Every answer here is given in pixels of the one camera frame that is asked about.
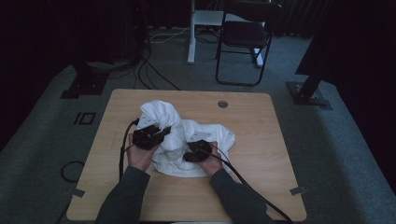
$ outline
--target white cloth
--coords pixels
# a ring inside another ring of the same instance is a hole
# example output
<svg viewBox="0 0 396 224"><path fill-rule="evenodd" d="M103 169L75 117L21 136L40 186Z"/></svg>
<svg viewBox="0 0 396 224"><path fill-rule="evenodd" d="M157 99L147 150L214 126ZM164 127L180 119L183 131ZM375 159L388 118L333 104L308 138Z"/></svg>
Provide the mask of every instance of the white cloth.
<svg viewBox="0 0 396 224"><path fill-rule="evenodd" d="M228 150L235 142L235 134L220 124L198 124L191 119L181 119L175 108L163 101L151 101L140 106L142 117L137 126L145 128L158 124L160 130L172 126L171 132L165 136L152 161L154 167L166 175L180 177L206 176L200 166L183 160L185 152L190 151L188 142L201 139L207 142L218 142L218 148L228 157Z"/></svg>

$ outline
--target gray sleeve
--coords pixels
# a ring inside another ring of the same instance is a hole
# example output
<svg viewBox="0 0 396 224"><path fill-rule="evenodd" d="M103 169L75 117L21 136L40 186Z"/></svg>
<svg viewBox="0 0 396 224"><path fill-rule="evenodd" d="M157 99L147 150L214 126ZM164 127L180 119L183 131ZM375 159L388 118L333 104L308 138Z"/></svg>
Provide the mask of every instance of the gray sleeve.
<svg viewBox="0 0 396 224"><path fill-rule="evenodd" d="M275 222L266 214L265 201L250 187L236 183L224 170L218 170L210 179L226 213L234 224L263 224Z"/></svg>
<svg viewBox="0 0 396 224"><path fill-rule="evenodd" d="M128 166L121 181L103 202L95 223L139 223L149 175Z"/></svg>

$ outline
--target chair backrest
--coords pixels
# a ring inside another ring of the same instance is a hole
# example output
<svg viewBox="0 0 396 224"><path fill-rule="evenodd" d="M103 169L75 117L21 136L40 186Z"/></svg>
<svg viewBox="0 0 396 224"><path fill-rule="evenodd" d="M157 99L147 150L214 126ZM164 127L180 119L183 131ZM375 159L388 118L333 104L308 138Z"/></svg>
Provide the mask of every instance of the chair backrest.
<svg viewBox="0 0 396 224"><path fill-rule="evenodd" d="M272 32L282 15L282 6L277 3L258 0L226 0L224 16L227 13L234 14L246 21L265 22L265 30Z"/></svg>

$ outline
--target person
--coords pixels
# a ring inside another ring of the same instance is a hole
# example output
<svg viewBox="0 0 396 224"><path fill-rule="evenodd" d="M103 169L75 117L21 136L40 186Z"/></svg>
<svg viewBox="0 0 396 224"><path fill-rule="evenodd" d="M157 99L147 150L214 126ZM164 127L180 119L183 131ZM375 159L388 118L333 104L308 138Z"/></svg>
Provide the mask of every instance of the person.
<svg viewBox="0 0 396 224"><path fill-rule="evenodd" d="M127 150L128 167L116 187L111 190L103 202L95 223L139 223L143 197L149 183L151 157L159 146L151 150L131 146ZM220 157L217 150L214 155ZM275 222L266 214L264 200L251 188L235 182L224 170L222 162L209 156L208 159L196 162L210 177L210 185L219 195L225 212L235 224Z"/></svg>

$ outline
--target table top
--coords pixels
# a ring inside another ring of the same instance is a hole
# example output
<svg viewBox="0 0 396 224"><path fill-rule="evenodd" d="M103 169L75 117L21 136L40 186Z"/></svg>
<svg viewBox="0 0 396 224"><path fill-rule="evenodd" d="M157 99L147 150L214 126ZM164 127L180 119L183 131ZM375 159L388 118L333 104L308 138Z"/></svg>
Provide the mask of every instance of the table top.
<svg viewBox="0 0 396 224"><path fill-rule="evenodd" d="M92 143L77 189L67 211L71 220L95 220L107 194L119 181L120 146L129 123L140 118L140 106L152 100L172 104L182 119L200 124L222 124L235 133L229 151L233 167L268 201L292 220L306 218L294 172L271 97L266 93L214 91L114 90ZM221 108L219 101L228 106ZM164 175L151 165L142 221L228 221L208 177ZM268 207L273 219L284 219Z"/></svg>

